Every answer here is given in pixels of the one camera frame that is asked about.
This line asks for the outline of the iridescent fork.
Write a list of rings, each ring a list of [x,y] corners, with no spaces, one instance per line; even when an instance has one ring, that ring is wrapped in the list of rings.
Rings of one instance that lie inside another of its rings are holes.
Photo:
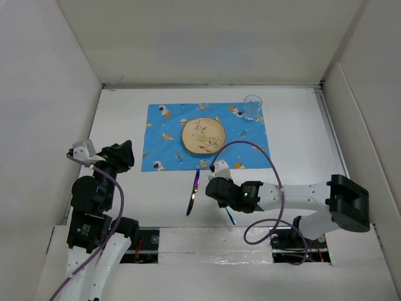
[[[229,212],[228,207],[232,201],[233,193],[235,193],[236,190],[236,185],[232,180],[227,180],[221,177],[214,178],[211,181],[209,180],[209,183],[206,186],[206,196],[217,201],[218,207],[226,210],[233,225],[236,225],[236,220]]]

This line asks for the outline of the iridescent knife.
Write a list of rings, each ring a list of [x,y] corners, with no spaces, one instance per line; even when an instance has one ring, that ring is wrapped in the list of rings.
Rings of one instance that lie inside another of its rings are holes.
[[[189,199],[189,203],[188,203],[188,207],[187,207],[187,211],[186,211],[186,216],[190,215],[190,213],[192,211],[192,208],[194,206],[195,195],[196,195],[196,193],[198,191],[198,188],[199,188],[199,179],[200,179],[200,170],[197,169],[196,173],[195,173],[192,192],[191,192],[191,195],[190,195],[190,199]]]

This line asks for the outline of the beige bird-pattern plate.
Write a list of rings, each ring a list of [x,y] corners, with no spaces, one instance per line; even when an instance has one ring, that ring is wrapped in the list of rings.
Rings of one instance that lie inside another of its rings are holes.
[[[226,130],[220,121],[200,117],[189,120],[182,129],[181,140],[184,148],[192,154],[215,154],[226,142]]]

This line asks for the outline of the clear plastic cup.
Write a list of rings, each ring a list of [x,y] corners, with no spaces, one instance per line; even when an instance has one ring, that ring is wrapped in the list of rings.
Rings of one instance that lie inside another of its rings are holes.
[[[255,120],[259,116],[259,111],[263,105],[263,100],[257,95],[248,95],[244,99],[244,117],[248,120]]]

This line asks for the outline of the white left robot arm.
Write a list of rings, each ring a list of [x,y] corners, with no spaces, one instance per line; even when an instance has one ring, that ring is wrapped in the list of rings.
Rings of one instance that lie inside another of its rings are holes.
[[[132,142],[96,152],[88,139],[66,156],[93,174],[72,185],[66,278],[50,299],[101,300],[124,254],[140,241],[139,222],[123,217],[125,195],[117,182],[134,165]]]

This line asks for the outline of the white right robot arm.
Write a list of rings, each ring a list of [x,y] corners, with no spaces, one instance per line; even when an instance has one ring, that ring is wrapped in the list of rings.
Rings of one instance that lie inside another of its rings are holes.
[[[298,247],[337,229],[370,231],[369,192],[339,174],[332,175],[328,182],[283,187],[261,181],[238,186],[231,179],[215,177],[206,186],[206,196],[221,208],[230,207],[242,213],[275,209],[312,211],[293,221],[296,227],[289,232],[289,238]]]

